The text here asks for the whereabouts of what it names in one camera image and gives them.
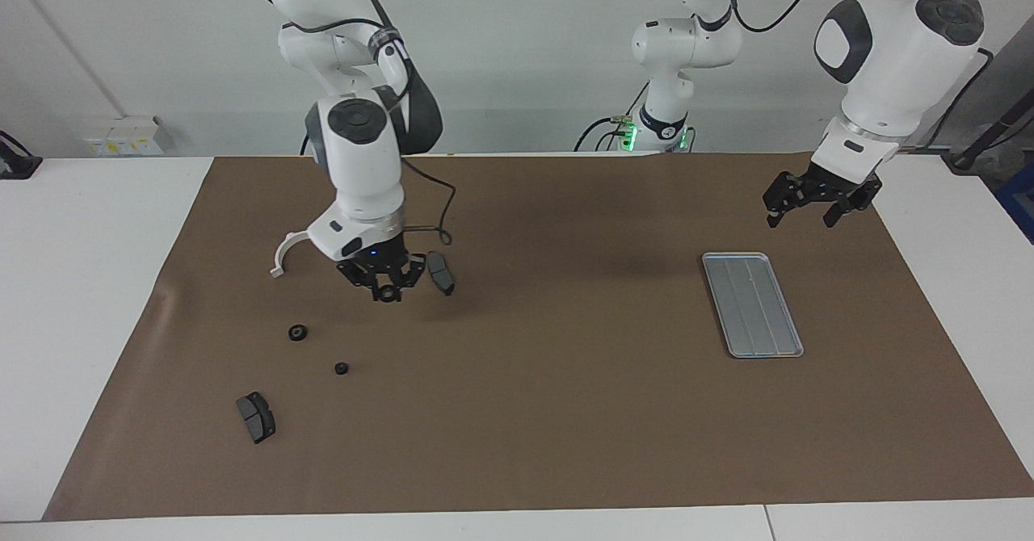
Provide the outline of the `black clamp mount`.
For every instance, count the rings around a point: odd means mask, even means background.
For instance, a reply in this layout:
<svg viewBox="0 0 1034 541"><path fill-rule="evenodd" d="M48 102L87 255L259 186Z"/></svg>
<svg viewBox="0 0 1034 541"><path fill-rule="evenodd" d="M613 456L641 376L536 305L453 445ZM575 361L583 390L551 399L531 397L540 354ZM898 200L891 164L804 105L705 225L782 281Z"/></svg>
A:
<svg viewBox="0 0 1034 541"><path fill-rule="evenodd" d="M16 137L0 129L0 180L27 180L44 159L32 154Z"/></svg>

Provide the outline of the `silver metal ribbed tray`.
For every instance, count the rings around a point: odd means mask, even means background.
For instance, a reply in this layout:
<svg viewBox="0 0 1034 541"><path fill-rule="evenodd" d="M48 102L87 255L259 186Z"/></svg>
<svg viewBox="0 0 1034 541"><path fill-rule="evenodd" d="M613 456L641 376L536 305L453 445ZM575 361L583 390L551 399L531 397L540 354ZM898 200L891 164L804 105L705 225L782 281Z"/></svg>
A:
<svg viewBox="0 0 1034 541"><path fill-rule="evenodd" d="M701 257L727 351L734 359L795 359L805 348L764 253Z"/></svg>

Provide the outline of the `white wall socket box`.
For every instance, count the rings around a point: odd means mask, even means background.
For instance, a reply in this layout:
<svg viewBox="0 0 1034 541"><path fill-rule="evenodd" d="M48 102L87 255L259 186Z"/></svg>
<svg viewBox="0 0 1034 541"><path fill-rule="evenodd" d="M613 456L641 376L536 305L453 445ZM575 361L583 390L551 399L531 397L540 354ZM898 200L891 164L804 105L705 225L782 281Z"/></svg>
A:
<svg viewBox="0 0 1034 541"><path fill-rule="evenodd" d="M166 156L174 152L174 142L155 115L93 118L80 137L95 156Z"/></svg>

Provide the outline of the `brown paper table mat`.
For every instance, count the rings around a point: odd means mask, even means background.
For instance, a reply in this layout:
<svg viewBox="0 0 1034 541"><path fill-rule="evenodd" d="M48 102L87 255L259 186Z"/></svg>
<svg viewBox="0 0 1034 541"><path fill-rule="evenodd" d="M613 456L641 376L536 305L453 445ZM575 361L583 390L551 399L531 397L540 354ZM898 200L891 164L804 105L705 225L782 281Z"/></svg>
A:
<svg viewBox="0 0 1034 541"><path fill-rule="evenodd" d="M459 189L456 290L385 304L308 243L269 274L324 170L218 159L44 518L1034 497L875 211L767 227L805 161L421 159ZM705 253L771 259L804 356L728 353Z"/></svg>

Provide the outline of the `blue crate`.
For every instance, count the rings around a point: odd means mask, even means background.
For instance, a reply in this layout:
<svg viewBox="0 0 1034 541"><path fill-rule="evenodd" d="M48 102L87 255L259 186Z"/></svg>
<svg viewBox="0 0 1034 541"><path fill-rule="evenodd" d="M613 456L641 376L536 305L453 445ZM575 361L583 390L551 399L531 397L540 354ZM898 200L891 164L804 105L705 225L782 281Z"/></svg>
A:
<svg viewBox="0 0 1034 541"><path fill-rule="evenodd" d="M994 198L1034 245L1034 161L994 191Z"/></svg>

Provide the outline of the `grey metal panel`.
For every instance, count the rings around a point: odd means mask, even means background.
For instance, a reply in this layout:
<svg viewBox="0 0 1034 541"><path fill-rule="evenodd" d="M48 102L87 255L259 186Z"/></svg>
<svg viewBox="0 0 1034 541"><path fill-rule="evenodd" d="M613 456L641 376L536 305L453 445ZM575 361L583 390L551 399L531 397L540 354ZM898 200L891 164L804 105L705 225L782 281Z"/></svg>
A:
<svg viewBox="0 0 1034 541"><path fill-rule="evenodd" d="M960 153L1034 87L1034 16L994 54L992 63L985 57L978 61L981 69L964 84L931 136L921 141L921 153ZM1027 145L1034 147L1034 108L977 160L1000 151L1018 152Z"/></svg>

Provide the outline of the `grey brake pad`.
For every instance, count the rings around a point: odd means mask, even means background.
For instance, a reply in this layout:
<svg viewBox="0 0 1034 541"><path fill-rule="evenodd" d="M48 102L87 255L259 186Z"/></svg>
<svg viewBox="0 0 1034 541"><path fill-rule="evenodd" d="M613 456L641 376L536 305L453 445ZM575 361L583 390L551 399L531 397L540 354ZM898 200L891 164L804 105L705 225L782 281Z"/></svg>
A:
<svg viewBox="0 0 1034 541"><path fill-rule="evenodd" d="M261 444L276 432L275 417L268 401L258 392L236 399L235 404L254 444Z"/></svg>
<svg viewBox="0 0 1034 541"><path fill-rule="evenodd" d="M440 291L445 296L453 295L456 281L449 268L447 259L435 251L429 251L426 254L426 272L429 274L432 283L434 283L437 290Z"/></svg>

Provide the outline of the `white curved plastic bracket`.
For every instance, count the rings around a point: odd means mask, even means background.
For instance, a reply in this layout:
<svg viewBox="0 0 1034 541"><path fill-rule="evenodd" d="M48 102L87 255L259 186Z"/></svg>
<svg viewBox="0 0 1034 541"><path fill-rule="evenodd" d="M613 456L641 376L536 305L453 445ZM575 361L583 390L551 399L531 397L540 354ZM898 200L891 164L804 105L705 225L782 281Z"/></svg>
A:
<svg viewBox="0 0 1034 541"><path fill-rule="evenodd" d="M281 276L284 276L285 267L287 267L288 250L291 250L296 244L300 244L309 239L310 236L307 231L291 232L284 237L284 239L280 242L280 245L278 245L275 250L274 265L269 271L269 274L273 277L273 279L279 279Z"/></svg>

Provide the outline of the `black stand pole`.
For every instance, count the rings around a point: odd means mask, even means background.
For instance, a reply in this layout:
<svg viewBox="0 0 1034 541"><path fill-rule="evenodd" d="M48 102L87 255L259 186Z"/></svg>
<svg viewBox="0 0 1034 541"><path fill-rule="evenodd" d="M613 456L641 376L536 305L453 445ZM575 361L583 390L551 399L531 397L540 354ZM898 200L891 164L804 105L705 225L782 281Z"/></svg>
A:
<svg viewBox="0 0 1034 541"><path fill-rule="evenodd" d="M997 140L1005 136L1007 130L1013 128L1022 120L1023 116L1030 113L1033 108L1034 87L1031 87L1026 94L1020 97L1018 102L1009 107L1006 113L1001 115L993 125L990 125L990 128L982 136L979 136L960 153L950 154L947 158L948 168L957 173L971 170L978 156L983 151L992 148L993 144L997 143Z"/></svg>

